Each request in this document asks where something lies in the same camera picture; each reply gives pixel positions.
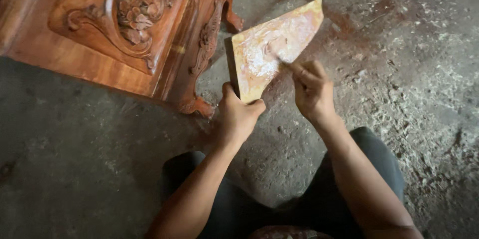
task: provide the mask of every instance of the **wooden block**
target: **wooden block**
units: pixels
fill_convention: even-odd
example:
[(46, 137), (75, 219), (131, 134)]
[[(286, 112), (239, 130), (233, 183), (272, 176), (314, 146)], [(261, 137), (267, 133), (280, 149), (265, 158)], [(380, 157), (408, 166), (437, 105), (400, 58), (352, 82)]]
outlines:
[(231, 68), (230, 76), (243, 102), (260, 99), (281, 62), (292, 63), (308, 46), (324, 18), (321, 2), (312, 1), (231, 38), (236, 73)]

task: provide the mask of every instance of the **left hand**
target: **left hand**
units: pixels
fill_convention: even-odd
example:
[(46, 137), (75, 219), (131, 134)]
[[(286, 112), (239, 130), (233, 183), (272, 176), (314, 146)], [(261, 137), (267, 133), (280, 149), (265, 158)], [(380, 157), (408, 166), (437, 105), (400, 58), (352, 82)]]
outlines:
[(233, 91), (231, 83), (223, 84), (223, 98), (219, 102), (220, 141), (241, 145), (248, 139), (260, 114), (266, 105), (259, 99), (252, 104), (245, 104)]

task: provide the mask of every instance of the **carved leaf scroll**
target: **carved leaf scroll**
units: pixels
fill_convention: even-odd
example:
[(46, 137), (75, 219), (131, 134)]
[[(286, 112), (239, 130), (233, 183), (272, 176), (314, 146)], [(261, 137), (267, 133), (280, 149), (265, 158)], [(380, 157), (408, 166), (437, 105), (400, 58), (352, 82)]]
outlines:
[(192, 75), (197, 75), (206, 68), (209, 59), (216, 50), (223, 3), (221, 0), (214, 0), (213, 5), (213, 15), (208, 23), (204, 25), (200, 33), (200, 51), (198, 52), (195, 65), (189, 68), (190, 74)]
[[(174, 0), (84, 0), (80, 3), (59, 0), (53, 15), (66, 10), (66, 22), (70, 32), (82, 29), (84, 24), (93, 25), (121, 52), (131, 57), (143, 58), (147, 67), (152, 69), (156, 55), (151, 50), (151, 28), (173, 3)], [(75, 4), (86, 4), (86, 7), (71, 8)]]

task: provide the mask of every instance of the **dusty floor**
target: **dusty floor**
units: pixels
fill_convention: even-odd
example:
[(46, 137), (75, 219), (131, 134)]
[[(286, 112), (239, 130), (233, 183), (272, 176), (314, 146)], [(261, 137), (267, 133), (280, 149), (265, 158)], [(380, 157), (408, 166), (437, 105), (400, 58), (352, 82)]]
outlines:
[[(310, 0), (235, 0), (255, 25)], [(348, 128), (366, 125), (399, 158), (406, 206), (426, 238), (479, 238), (479, 0), (323, 0), (326, 31), (304, 58), (335, 81)], [(212, 103), (228, 80), (218, 48), (198, 81)], [(229, 176), (275, 206), (300, 195), (325, 152), (288, 75)], [(137, 238), (160, 206), (168, 158), (203, 150), (209, 123), (0, 61), (3, 238)]]

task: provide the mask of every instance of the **knee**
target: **knee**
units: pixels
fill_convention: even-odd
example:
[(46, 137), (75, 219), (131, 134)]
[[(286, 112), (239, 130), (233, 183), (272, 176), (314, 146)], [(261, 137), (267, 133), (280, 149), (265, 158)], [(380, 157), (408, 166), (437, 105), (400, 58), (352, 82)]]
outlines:
[(167, 160), (163, 165), (163, 169), (172, 167), (196, 167), (204, 158), (205, 155), (200, 151), (188, 151)]
[(353, 129), (352, 131), (349, 132), (351, 134), (351, 136), (354, 136), (354, 135), (372, 135), (372, 136), (376, 136), (374, 134), (374, 132), (369, 129), (368, 127), (366, 126), (362, 126), (362, 127), (359, 127), (359, 128), (355, 128)]

